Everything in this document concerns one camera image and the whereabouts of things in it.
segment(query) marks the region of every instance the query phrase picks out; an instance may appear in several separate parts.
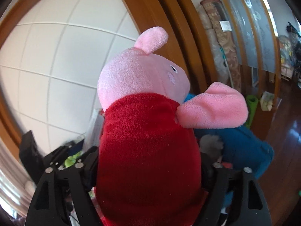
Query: pink ear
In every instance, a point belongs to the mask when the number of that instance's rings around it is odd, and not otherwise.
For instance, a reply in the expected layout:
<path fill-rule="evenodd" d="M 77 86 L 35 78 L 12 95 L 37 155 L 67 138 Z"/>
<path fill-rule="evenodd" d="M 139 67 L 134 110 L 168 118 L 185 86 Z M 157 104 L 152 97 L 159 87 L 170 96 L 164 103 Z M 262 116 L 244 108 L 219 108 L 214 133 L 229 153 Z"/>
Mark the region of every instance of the pink ear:
<path fill-rule="evenodd" d="M 147 55 L 158 50 L 168 41 L 168 34 L 162 27 L 153 27 L 144 31 L 137 39 L 134 47 Z"/>
<path fill-rule="evenodd" d="M 180 105 L 176 115 L 185 128 L 234 128 L 245 123 L 248 108 L 238 91 L 215 82 L 205 93 Z"/>

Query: peppa pig plush toy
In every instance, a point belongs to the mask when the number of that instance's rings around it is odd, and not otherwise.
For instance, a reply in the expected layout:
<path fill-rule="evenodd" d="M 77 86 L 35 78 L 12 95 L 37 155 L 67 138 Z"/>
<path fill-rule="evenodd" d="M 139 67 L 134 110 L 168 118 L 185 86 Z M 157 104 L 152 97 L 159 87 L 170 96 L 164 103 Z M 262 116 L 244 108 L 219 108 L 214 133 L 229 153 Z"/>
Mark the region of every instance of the peppa pig plush toy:
<path fill-rule="evenodd" d="M 242 125 L 246 102 L 213 83 L 183 103 L 190 84 L 179 66 L 153 54 L 168 34 L 154 27 L 103 68 L 105 122 L 96 198 L 107 226 L 189 226 L 201 210 L 201 157 L 193 128 Z"/>

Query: label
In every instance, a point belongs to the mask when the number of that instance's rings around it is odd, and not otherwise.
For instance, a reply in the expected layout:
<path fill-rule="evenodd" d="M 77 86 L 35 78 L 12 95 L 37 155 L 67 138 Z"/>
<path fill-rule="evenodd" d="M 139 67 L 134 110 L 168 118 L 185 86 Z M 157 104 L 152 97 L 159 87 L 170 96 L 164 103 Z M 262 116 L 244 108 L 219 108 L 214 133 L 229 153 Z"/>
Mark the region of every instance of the label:
<path fill-rule="evenodd" d="M 231 25 L 229 21 L 220 21 L 222 30 L 223 31 L 232 31 Z"/>

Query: wooden floor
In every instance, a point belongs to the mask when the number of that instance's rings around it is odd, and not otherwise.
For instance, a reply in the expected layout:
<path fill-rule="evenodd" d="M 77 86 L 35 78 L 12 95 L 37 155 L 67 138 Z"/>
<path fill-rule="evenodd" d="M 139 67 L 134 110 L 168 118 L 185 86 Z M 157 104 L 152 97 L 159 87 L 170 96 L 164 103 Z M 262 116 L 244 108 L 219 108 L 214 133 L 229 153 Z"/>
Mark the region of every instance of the wooden floor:
<path fill-rule="evenodd" d="M 295 83 L 283 82 L 280 97 L 282 102 L 266 139 L 275 158 L 259 180 L 277 226 L 297 204 L 301 189 L 301 90 Z"/>

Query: rolled mat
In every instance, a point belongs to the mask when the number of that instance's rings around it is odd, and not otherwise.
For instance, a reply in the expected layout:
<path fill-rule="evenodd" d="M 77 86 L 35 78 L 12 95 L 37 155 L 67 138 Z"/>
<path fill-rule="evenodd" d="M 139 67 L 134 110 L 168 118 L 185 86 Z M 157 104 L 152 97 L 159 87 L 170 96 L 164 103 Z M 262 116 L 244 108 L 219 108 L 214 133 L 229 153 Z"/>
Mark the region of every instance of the rolled mat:
<path fill-rule="evenodd" d="M 206 13 L 203 5 L 199 4 L 199 6 L 197 7 L 197 11 L 198 11 L 199 17 L 202 21 L 202 24 L 203 24 L 204 28 L 206 30 L 212 29 L 211 21 L 208 17 L 208 14 Z"/>
<path fill-rule="evenodd" d="M 257 109 L 257 105 L 258 105 L 258 98 L 256 98 L 253 95 L 248 95 L 246 97 L 246 104 L 248 106 L 248 110 L 249 110 L 249 117 L 245 123 L 245 126 L 247 128 L 250 129 L 252 122 L 253 122 L 253 118 Z"/>
<path fill-rule="evenodd" d="M 221 46 L 217 41 L 215 30 L 206 30 L 206 35 L 208 37 L 211 53 L 214 59 L 214 65 L 217 72 L 217 80 L 221 83 L 227 84 L 229 80 L 229 73 L 227 67 L 225 67 L 224 65 L 225 60 L 221 52 Z"/>
<path fill-rule="evenodd" d="M 239 62 L 237 60 L 232 29 L 230 27 L 224 5 L 220 0 L 203 0 L 201 1 L 201 5 L 203 5 L 207 12 L 209 19 L 211 20 L 212 27 L 216 32 L 217 40 L 225 52 L 233 81 L 233 87 L 237 91 L 241 92 Z"/>

